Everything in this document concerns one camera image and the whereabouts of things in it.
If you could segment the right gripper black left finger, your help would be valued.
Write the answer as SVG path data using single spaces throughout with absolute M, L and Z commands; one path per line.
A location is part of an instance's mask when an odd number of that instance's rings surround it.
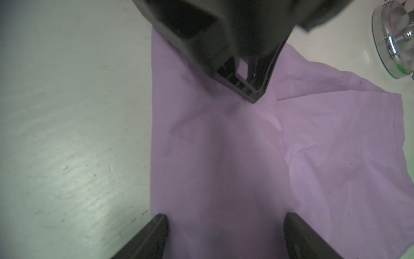
M 162 259 L 168 235 L 167 216 L 157 214 L 112 259 Z

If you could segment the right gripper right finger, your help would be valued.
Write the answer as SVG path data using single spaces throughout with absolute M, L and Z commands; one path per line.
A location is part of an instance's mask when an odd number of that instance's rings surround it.
M 286 214 L 284 238 L 290 259 L 343 259 L 297 213 Z

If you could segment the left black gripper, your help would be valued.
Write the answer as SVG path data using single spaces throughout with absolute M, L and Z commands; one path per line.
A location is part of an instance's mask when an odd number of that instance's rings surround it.
M 134 1 L 140 13 L 189 60 L 207 65 L 223 50 L 248 58 L 247 81 L 230 57 L 215 80 L 249 103 L 262 97 L 296 26 L 309 31 L 350 1 Z

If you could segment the purple long pants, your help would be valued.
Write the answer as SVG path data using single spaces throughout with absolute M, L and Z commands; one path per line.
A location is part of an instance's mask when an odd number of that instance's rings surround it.
M 285 45 L 255 104 L 152 34 L 151 210 L 166 259 L 285 259 L 299 214 L 345 259 L 414 244 L 402 97 Z

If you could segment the chrome cup holder stand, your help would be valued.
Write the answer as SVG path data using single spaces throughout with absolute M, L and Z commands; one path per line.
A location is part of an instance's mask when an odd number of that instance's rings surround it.
M 377 53 L 389 74 L 400 79 L 414 73 L 414 12 L 386 1 L 372 15 Z

